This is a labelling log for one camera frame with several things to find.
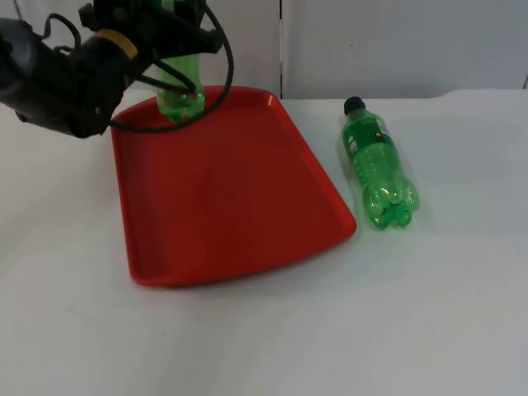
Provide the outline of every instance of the black bottle cap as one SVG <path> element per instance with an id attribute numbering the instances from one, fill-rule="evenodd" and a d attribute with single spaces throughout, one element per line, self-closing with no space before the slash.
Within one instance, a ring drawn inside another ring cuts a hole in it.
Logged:
<path id="1" fill-rule="evenodd" d="M 348 116 L 354 110 L 365 109 L 365 103 L 360 97 L 349 97 L 345 102 L 345 114 Z"/>

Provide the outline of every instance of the held bottle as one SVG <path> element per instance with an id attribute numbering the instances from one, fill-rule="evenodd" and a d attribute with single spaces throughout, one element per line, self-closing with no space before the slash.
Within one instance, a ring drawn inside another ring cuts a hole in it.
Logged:
<path id="1" fill-rule="evenodd" d="M 154 0 L 154 3 L 167 9 L 173 10 L 174 0 Z M 204 110 L 205 93 L 200 81 L 200 55 L 187 55 L 177 58 L 164 59 L 163 62 L 183 73 L 196 85 L 196 94 L 182 95 L 165 89 L 158 90 L 158 108 L 160 113 L 174 122 L 181 122 L 186 117 L 192 117 Z M 184 84 L 174 78 L 171 74 L 159 70 L 159 78 L 164 83 L 176 86 Z"/>
<path id="2" fill-rule="evenodd" d="M 408 225 L 419 206 L 418 193 L 403 173 L 384 121 L 367 111 L 359 97 L 346 101 L 345 114 L 343 143 L 363 189 L 367 217 L 379 229 L 393 222 Z"/>

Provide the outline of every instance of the black cable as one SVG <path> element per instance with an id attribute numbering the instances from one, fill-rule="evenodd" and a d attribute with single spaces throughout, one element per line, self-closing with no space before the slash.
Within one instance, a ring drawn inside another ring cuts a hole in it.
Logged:
<path id="1" fill-rule="evenodd" d="M 46 19 L 46 23 L 44 26 L 44 34 L 40 37 L 42 40 L 49 39 L 49 37 L 51 36 L 51 21 L 53 20 L 62 22 L 72 33 L 73 39 L 75 41 L 75 49 L 81 46 L 83 39 L 81 38 L 81 33 L 79 33 L 77 27 L 75 27 L 75 25 L 68 18 L 57 13 L 50 14 L 48 16 L 48 19 Z"/>
<path id="2" fill-rule="evenodd" d="M 168 82 L 159 81 L 156 78 L 151 78 L 149 76 L 138 76 L 136 78 L 141 83 L 150 85 L 151 87 L 166 89 L 171 92 L 179 93 L 181 95 L 189 95 L 196 93 L 196 88 L 190 89 L 189 87 L 179 87 L 176 85 L 169 84 Z"/>
<path id="3" fill-rule="evenodd" d="M 153 64 L 154 66 L 163 70 L 165 73 L 169 73 L 174 78 L 177 78 L 178 80 L 180 80 L 182 83 L 185 84 L 186 87 L 188 87 L 191 90 L 191 92 L 196 91 L 196 85 L 185 74 L 179 72 L 174 67 L 166 64 L 160 59 L 155 59 Z"/>
<path id="4" fill-rule="evenodd" d="M 220 105 L 224 102 L 225 98 L 228 96 L 229 91 L 231 89 L 231 85 L 233 85 L 233 76 L 234 76 L 233 49 L 231 48 L 231 44 L 229 43 L 229 39 L 225 34 L 224 28 L 220 24 L 216 15 L 211 11 L 209 6 L 207 5 L 205 5 L 205 14 L 209 17 L 209 19 L 213 23 L 214 28 L 222 36 L 222 41 L 224 42 L 225 53 L 228 58 L 228 75 L 226 78 L 224 90 L 222 91 L 222 93 L 220 93 L 218 98 L 216 98 L 214 103 L 211 106 L 204 109 L 200 114 L 195 115 L 194 117 L 191 117 L 189 120 L 183 121 L 182 123 L 177 124 L 177 125 L 165 125 L 165 126 L 160 126 L 157 128 L 147 128 L 147 127 L 127 125 L 117 120 L 112 120 L 112 122 L 110 123 L 111 127 L 117 128 L 120 130 L 127 130 L 129 132 L 136 132 L 136 133 L 158 134 L 158 133 L 163 133 L 163 132 L 173 132 L 176 130 L 182 130 L 183 128 L 186 128 L 189 125 L 193 125 L 196 122 L 203 120 L 206 116 L 208 116 L 210 113 L 212 113 L 213 111 L 217 110 L 220 107 Z"/>
<path id="5" fill-rule="evenodd" d="M 22 11 L 20 9 L 20 5 L 18 4 L 18 0 L 13 0 L 13 6 L 15 7 L 16 16 L 21 21 L 24 21 L 24 17 L 22 16 Z"/>

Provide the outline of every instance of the white table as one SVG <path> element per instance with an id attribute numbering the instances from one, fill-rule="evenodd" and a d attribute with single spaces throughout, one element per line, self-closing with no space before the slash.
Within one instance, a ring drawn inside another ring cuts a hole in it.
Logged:
<path id="1" fill-rule="evenodd" d="M 2 108 L 0 394 L 527 395 L 528 92 L 368 101 L 422 195 L 407 230 L 383 233 L 337 156 L 342 103 L 285 106 L 357 235 L 191 290 L 130 280 L 109 135 L 69 139 Z"/>

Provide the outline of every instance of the bottle label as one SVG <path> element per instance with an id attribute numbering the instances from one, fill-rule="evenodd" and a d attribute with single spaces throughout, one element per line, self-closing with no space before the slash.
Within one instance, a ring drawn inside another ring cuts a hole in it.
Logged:
<path id="1" fill-rule="evenodd" d="M 346 128 L 343 136 L 346 153 L 353 158 L 356 153 L 375 143 L 386 143 L 394 146 L 385 122 L 379 118 L 366 117 L 358 120 L 353 128 Z"/>

